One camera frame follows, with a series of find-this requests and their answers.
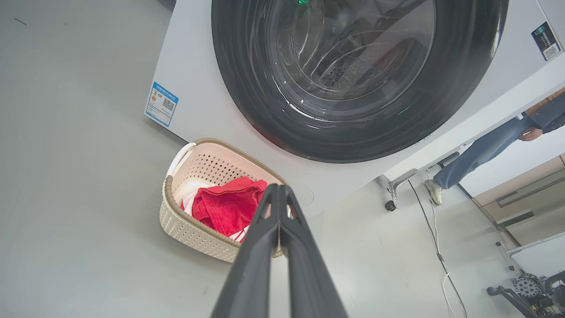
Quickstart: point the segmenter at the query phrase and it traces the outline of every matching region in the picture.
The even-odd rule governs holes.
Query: white sneaker
[[[436,205],[441,205],[441,193],[444,191],[444,189],[431,179],[424,181],[424,185],[426,189],[428,189],[429,195],[432,197],[432,201]]]

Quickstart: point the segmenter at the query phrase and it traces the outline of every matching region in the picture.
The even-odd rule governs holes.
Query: sticker
[[[178,97],[171,94],[168,90],[157,84],[157,82],[153,82],[153,88],[151,89],[151,95],[145,113],[169,127],[178,102]]]
[[[546,61],[561,51],[547,22],[532,32],[532,36]]]

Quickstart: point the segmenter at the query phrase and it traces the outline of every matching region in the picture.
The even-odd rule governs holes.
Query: laundry basket
[[[257,160],[215,139],[200,139],[184,146],[173,159],[163,183],[163,204],[159,219],[163,230],[179,242],[220,260],[232,263],[241,243],[218,233],[182,210],[182,197],[175,192],[191,178],[222,186],[247,176],[267,184],[285,181]],[[282,253],[279,250],[275,257]]]

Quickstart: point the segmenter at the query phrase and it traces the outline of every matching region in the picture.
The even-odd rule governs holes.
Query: red cloth
[[[266,187],[264,180],[239,177],[223,186],[200,188],[192,216],[228,237],[251,224]]]

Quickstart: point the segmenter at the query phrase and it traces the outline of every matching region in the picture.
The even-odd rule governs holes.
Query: washing machine
[[[145,114],[254,157],[311,216],[559,55],[546,22],[530,0],[178,0]]]

